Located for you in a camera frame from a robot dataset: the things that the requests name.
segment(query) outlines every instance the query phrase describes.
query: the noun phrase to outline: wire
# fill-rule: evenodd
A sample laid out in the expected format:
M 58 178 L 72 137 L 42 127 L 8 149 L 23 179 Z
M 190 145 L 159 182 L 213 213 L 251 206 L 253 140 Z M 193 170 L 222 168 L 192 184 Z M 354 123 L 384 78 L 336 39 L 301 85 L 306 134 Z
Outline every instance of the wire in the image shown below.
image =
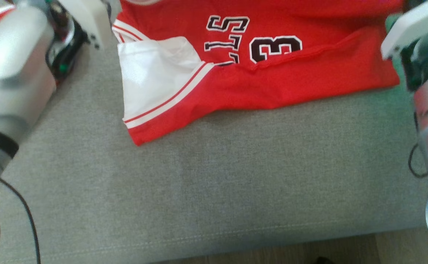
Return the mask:
M 419 144 L 415 144 L 411 151 L 410 151 L 410 156 L 408 157 L 408 168 L 410 169 L 410 172 L 413 174 L 413 176 L 417 177 L 418 179 L 422 179 L 424 177 L 426 177 L 428 175 L 428 172 L 424 172 L 424 174 L 419 174 L 417 172 L 415 172 L 415 170 L 413 169 L 412 165 L 411 165 L 411 161 L 413 160 L 413 154 L 415 153 L 415 150 L 419 147 Z
M 35 240 L 36 263 L 41 264 L 41 253 L 39 251 L 38 233 L 36 232 L 35 221 L 33 220 L 33 216 L 31 215 L 30 207 L 28 207 L 28 204 L 26 203 L 23 196 L 21 196 L 21 194 L 12 185 L 10 185 L 4 179 L 0 179 L 0 182 L 5 185 L 9 190 L 11 190 L 23 204 L 23 207 L 25 208 L 26 213 L 28 214 L 28 219 L 30 220 L 31 229 L 33 231 L 33 239 Z

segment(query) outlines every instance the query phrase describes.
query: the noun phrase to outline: jersey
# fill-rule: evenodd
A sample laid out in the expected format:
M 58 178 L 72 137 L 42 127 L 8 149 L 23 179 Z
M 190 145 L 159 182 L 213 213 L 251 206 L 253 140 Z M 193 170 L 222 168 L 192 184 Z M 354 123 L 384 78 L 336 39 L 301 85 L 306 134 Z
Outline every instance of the jersey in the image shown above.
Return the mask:
M 123 121 L 137 145 L 216 110 L 275 109 L 399 83 L 380 44 L 401 0 L 121 5 L 113 32 Z

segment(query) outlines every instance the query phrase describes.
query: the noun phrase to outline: stitching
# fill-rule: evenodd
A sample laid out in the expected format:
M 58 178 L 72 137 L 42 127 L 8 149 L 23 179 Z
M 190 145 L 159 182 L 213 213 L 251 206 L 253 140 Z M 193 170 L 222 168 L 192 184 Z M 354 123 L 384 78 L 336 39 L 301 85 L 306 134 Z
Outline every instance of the stitching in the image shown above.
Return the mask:
M 43 259 L 49 259 L 50 261 L 53 260 L 59 260 L 59 259 L 67 259 L 71 257 L 72 255 L 86 255 L 86 254 L 107 254 L 110 252 L 125 252 L 125 251 L 131 251 L 134 249 L 149 249 L 153 248 L 157 245 L 176 245 L 176 244 L 184 244 L 189 242 L 201 242 L 201 241 L 209 241 L 214 240 L 218 238 L 228 238 L 228 237 L 238 237 L 245 233 L 248 234 L 257 234 L 261 231 L 265 230 L 271 230 L 271 229 L 291 229 L 292 227 L 305 227 L 305 226 L 311 226 L 311 225 L 323 225 L 323 224 L 331 224 L 336 223 L 338 221 L 322 221 L 322 222 L 316 222 L 316 223 L 307 223 L 307 224 L 286 224 L 286 225 L 274 225 L 271 227 L 259 227 L 259 228 L 250 228 L 250 229 L 242 229 L 242 230 L 234 230 L 234 231 L 227 231 L 227 232 L 217 232 L 212 234 L 201 234 L 201 235 L 194 235 L 194 236 L 188 236 L 188 237 L 182 237 L 182 238 L 174 238 L 174 239 L 166 239 L 166 240 L 160 240 L 160 241 L 154 241 L 154 242 L 144 242 L 144 243 L 137 243 L 137 244 L 131 244 L 131 245 L 124 245 L 124 246 L 110 246 L 110 247 L 100 247 L 97 249 L 84 249 L 84 250 L 76 250 L 73 252 L 66 252 L 66 253 L 56 253 L 56 254 L 48 254 L 43 256 Z M 0 261 L 0 263 L 10 263 L 14 261 L 25 261 L 25 260 L 33 260 L 34 258 L 22 258 L 22 259 L 12 259 L 12 260 L 6 260 L 6 261 Z

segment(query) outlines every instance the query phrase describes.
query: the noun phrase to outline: red jersey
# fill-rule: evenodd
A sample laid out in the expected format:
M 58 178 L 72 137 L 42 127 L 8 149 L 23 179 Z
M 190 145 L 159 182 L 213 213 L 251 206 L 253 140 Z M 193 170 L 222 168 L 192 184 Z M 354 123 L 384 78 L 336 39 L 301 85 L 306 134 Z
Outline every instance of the red jersey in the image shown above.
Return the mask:
M 380 44 L 401 0 L 121 1 L 125 115 L 137 145 L 216 110 L 274 109 L 399 83 Z

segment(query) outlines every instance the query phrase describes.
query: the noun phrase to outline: gray fabric surface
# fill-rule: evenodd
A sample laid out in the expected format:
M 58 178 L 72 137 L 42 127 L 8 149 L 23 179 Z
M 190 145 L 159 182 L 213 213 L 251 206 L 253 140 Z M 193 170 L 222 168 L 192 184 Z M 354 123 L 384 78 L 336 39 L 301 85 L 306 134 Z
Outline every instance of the gray fabric surface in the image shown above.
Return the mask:
M 4 173 L 43 263 L 136 264 L 422 226 L 427 182 L 403 87 L 220 112 L 133 145 L 116 49 L 85 48 Z M 0 264 L 35 261 L 0 186 Z

